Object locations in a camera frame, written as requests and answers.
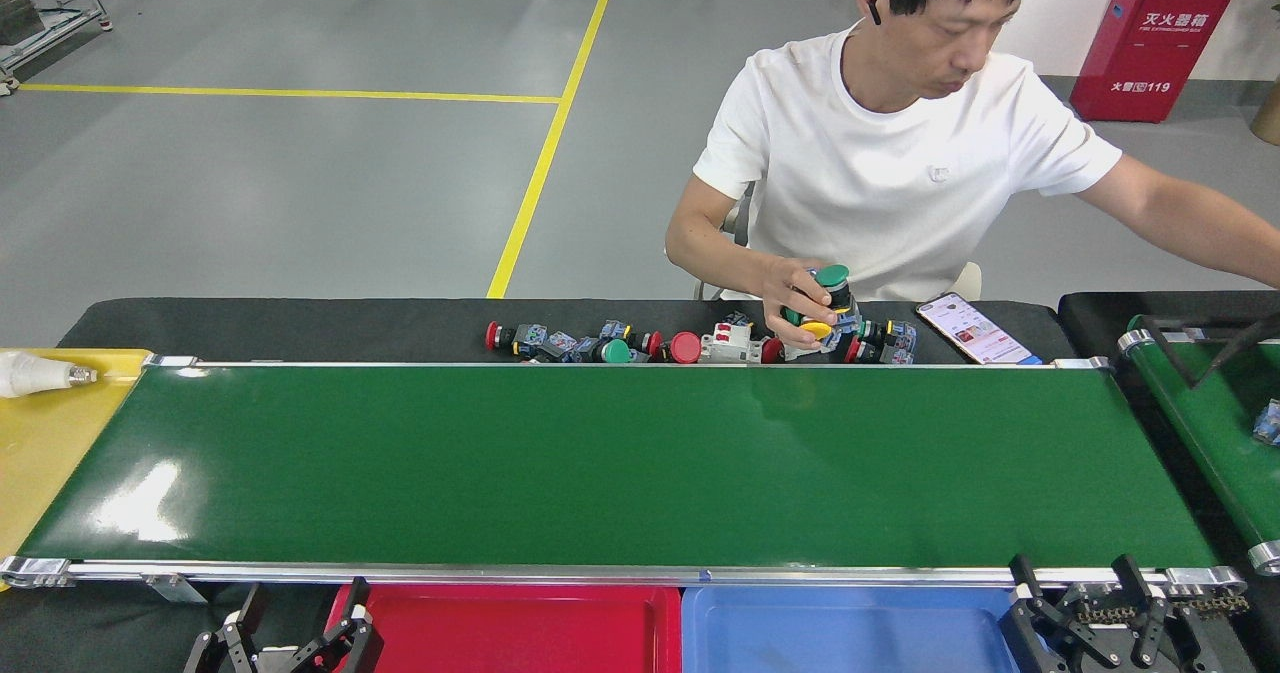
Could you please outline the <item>person's right hand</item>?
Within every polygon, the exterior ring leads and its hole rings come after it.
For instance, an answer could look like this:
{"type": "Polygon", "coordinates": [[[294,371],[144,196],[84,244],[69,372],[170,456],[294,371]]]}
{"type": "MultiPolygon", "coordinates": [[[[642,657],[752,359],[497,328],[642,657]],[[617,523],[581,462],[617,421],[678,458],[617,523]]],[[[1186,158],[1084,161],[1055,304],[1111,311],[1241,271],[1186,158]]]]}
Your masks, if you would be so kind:
{"type": "Polygon", "coordinates": [[[809,269],[824,267],[823,260],[762,255],[759,266],[759,281],[754,293],[762,299],[765,325],[787,345],[801,351],[819,349],[819,336],[791,325],[783,310],[792,310],[801,317],[817,319],[826,325],[836,322],[837,313],[829,308],[829,290],[819,285],[809,273],[809,269]]]}

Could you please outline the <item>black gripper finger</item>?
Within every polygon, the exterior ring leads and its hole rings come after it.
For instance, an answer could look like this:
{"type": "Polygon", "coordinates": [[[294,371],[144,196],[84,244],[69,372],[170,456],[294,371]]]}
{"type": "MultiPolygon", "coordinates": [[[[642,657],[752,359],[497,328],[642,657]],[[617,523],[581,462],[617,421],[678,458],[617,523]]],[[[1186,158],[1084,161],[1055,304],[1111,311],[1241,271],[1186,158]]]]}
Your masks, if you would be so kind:
{"type": "Polygon", "coordinates": [[[265,672],[260,650],[253,641],[265,615],[269,596],[260,583],[252,585],[244,604],[212,632],[196,638],[189,651],[186,672],[219,672],[230,660],[233,672],[265,672]]]}
{"type": "Polygon", "coordinates": [[[370,583],[355,577],[339,621],[297,649],[291,672],[374,672],[383,638],[366,606],[370,592],[370,583]]]}
{"type": "Polygon", "coordinates": [[[1148,585],[1129,554],[1117,557],[1112,571],[1125,601],[1135,612],[1130,623],[1135,632],[1130,653],[1133,665],[1146,672],[1202,672],[1204,646],[1198,640],[1201,619],[1197,612],[1148,585]]]}
{"type": "Polygon", "coordinates": [[[1025,555],[1014,555],[1009,569],[1015,583],[1014,599],[1000,619],[1000,631],[1021,670],[1119,669],[1119,655],[1106,649],[1096,632],[1044,596],[1025,555]]]}

